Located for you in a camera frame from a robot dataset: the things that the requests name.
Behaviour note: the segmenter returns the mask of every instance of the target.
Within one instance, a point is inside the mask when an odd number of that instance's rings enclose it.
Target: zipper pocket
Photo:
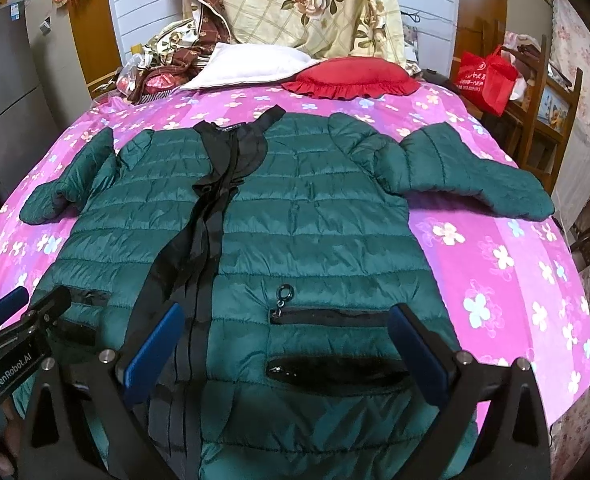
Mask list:
[[[307,390],[346,395],[352,389],[360,392],[364,387],[393,386],[407,378],[409,373],[401,359],[294,356],[268,361],[266,375]]]
[[[388,324],[388,311],[283,306],[270,311],[270,323],[274,325],[308,324],[338,327],[381,327]]]

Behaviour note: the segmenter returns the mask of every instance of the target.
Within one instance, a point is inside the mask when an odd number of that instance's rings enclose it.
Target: red shopping bag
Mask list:
[[[519,71],[500,56],[501,45],[483,57],[464,52],[455,85],[461,94],[483,112],[504,113]]]

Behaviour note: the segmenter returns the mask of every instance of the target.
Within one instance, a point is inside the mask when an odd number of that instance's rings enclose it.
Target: wooden door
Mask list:
[[[506,5],[507,0],[459,0],[451,79],[457,75],[463,51],[486,56],[504,42]]]
[[[121,66],[110,5],[108,0],[79,0],[74,6],[66,5],[79,64],[94,99],[102,93],[94,90],[107,82]]]

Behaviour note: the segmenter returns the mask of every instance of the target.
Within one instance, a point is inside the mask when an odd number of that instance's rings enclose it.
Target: clothing label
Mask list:
[[[219,130],[220,132],[229,132],[230,130],[234,130],[238,126],[241,126],[242,124],[246,124],[246,123],[235,123],[235,124],[231,124],[230,126],[223,127],[223,128],[218,126],[217,130]]]
[[[11,5],[11,20],[14,22],[19,19],[19,4]]]

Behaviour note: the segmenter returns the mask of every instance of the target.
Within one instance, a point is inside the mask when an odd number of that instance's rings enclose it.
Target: floral quilt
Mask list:
[[[241,43],[296,47],[318,58],[378,56],[404,66],[397,0],[222,0]]]
[[[314,100],[275,86],[179,91],[138,106],[111,98],[65,131],[2,207],[0,298],[19,285],[32,292],[75,223],[66,216],[54,224],[23,224],[18,218],[22,205],[37,185],[59,176],[102,128],[113,128],[119,149],[144,128],[171,130],[201,120],[235,124],[273,105],[323,116],[343,112],[396,140],[446,121],[477,156],[514,164],[456,95],[429,84],[410,96],[352,101]],[[590,385],[590,311],[557,227],[552,220],[495,218],[479,202],[447,193],[412,194],[409,204],[409,225],[462,347],[482,362],[500,365],[526,356],[552,424]]]

